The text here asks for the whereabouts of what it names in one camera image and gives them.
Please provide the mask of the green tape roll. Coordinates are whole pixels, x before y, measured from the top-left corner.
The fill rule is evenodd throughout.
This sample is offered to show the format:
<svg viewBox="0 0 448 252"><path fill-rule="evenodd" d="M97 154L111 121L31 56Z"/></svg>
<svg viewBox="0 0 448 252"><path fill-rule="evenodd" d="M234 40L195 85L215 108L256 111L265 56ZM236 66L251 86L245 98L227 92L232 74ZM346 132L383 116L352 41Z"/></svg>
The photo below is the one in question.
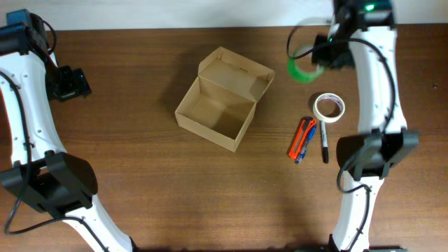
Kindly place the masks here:
<svg viewBox="0 0 448 252"><path fill-rule="evenodd" d="M287 71L294 81L307 85L321 76L324 73L325 68L317 64L314 71L305 71L295 63L294 59L288 59Z"/></svg>

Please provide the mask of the white masking tape roll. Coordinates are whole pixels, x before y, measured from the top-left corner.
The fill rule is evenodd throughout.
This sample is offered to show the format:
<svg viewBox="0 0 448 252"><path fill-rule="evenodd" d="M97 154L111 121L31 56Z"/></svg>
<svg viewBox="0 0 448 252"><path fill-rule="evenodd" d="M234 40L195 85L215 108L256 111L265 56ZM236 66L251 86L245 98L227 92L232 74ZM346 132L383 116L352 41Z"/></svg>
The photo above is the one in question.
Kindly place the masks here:
<svg viewBox="0 0 448 252"><path fill-rule="evenodd" d="M312 111L318 120L335 123L344 115L346 106L340 96L327 92L315 98Z"/></svg>

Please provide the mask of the brown cardboard box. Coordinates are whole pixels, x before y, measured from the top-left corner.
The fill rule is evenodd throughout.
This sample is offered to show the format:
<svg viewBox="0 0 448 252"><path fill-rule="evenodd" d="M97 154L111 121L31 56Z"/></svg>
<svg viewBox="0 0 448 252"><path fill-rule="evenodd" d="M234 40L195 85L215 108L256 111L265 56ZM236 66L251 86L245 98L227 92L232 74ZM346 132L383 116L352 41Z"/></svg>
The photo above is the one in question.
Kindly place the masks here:
<svg viewBox="0 0 448 252"><path fill-rule="evenodd" d="M174 115L179 127L235 152L274 70L223 47L198 66Z"/></svg>

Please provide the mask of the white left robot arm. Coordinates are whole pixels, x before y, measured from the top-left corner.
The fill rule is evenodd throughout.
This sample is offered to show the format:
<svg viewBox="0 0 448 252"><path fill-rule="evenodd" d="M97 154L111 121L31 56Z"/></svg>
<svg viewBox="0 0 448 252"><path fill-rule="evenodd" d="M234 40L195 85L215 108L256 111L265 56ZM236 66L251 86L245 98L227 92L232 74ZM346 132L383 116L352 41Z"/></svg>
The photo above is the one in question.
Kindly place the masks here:
<svg viewBox="0 0 448 252"><path fill-rule="evenodd" d="M136 251L98 197L90 163L67 152L57 133L50 102L91 93L81 69L60 66L57 37L41 17L26 9L7 13L1 28L1 95L12 139L10 169L1 184L50 222L70 225L94 251Z"/></svg>

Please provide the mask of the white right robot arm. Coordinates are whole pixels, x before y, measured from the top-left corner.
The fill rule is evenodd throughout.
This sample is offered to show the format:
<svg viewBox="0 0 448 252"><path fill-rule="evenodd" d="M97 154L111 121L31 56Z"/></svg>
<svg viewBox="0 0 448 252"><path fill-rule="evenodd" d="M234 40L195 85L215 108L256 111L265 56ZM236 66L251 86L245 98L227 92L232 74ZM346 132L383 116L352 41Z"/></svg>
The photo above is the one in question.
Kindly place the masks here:
<svg viewBox="0 0 448 252"><path fill-rule="evenodd" d="M369 251L376 198L389 172L419 144L404 117L396 73L397 25L391 1L334 0L327 37L312 61L353 67L358 78L358 133L337 142L342 203L327 251Z"/></svg>

